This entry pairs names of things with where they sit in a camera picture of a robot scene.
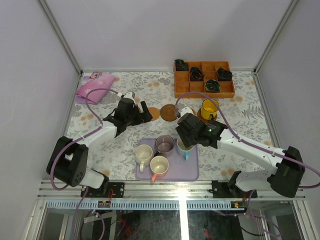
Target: folded pink towel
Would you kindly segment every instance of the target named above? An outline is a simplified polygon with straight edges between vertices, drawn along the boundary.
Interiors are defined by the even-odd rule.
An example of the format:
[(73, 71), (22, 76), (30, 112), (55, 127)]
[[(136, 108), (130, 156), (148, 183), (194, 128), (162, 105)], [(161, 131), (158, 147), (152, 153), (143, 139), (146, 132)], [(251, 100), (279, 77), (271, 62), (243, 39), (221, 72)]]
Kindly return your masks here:
[[(84, 76), (82, 80), (82, 86), (76, 91), (75, 102), (78, 104), (86, 103), (86, 95), (88, 92), (94, 89), (109, 89), (115, 81), (115, 77), (111, 74), (95, 71), (92, 75)], [(107, 94), (107, 90), (98, 90), (90, 93), (88, 97), (88, 103), (98, 104), (101, 99)]]

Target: floral tablecloth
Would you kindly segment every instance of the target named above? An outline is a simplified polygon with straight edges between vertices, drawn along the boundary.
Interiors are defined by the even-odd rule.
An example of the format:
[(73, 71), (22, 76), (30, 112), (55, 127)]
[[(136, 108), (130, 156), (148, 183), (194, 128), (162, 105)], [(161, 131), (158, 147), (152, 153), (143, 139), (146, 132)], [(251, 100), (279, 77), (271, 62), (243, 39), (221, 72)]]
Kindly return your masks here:
[[(173, 72), (113, 72), (111, 74), (116, 77), (111, 88), (121, 93), (133, 91), (137, 103), (145, 101), (148, 107), (156, 107), (160, 110), (162, 106), (176, 102)], [(251, 72), (233, 72), (233, 82), (234, 98), (218, 99), (227, 120), (239, 134), (272, 145)], [(110, 92), (98, 105), (91, 106), (101, 118), (104, 118), (117, 107), (119, 99), (120, 97)], [(182, 99), (179, 102), (179, 109), (188, 106), (198, 111), (202, 101), (203, 99)], [(220, 115), (217, 120), (224, 122)], [(125, 132), (94, 152), (87, 164), (103, 172), (111, 180), (135, 180), (134, 154), (140, 139), (157, 138), (160, 135), (177, 138), (178, 134), (175, 130), (177, 121), (167, 122), (159, 117), (156, 121), (128, 127)], [(76, 103), (67, 136), (77, 138), (97, 126), (98, 120), (86, 105)], [(235, 154), (201, 145), (198, 146), (198, 160), (198, 180), (228, 180), (234, 171), (250, 172), (261, 169), (257, 164)]]

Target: yellow cup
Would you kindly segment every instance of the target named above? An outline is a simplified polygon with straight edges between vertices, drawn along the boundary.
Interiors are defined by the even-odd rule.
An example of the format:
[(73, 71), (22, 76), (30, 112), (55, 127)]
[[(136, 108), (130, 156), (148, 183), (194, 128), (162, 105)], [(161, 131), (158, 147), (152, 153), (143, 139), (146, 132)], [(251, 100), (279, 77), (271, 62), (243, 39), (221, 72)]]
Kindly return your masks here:
[(206, 99), (202, 102), (201, 106), (201, 116), (206, 120), (211, 120), (211, 115), (215, 118), (218, 114), (218, 108), (209, 100)]

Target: white mug handle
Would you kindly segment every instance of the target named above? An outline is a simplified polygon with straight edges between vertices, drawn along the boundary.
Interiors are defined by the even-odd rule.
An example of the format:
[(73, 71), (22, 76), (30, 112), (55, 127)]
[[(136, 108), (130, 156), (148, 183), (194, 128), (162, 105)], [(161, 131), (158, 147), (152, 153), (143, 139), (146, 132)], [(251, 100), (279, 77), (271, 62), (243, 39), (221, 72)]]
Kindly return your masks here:
[(140, 172), (143, 172), (145, 170), (145, 163), (141, 162), (140, 163)]

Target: wooden organizer box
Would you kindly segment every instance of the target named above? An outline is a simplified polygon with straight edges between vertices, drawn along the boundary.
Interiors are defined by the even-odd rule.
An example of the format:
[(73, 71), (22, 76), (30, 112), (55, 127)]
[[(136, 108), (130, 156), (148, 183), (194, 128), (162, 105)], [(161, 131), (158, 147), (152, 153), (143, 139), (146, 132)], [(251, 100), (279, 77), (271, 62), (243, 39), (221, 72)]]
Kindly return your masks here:
[[(174, 64), (174, 97), (179, 98), (187, 92), (204, 93), (210, 98), (226, 99), (233, 98), (236, 94), (233, 80), (219, 81), (220, 92), (206, 92), (205, 82), (210, 79), (218, 80), (217, 71), (219, 68), (230, 71), (227, 61), (186, 61), (189, 64), (189, 71), (177, 71)], [(199, 68), (204, 73), (203, 81), (190, 81), (190, 69), (192, 67)], [(199, 94), (189, 94), (183, 97), (184, 99), (203, 99)]]

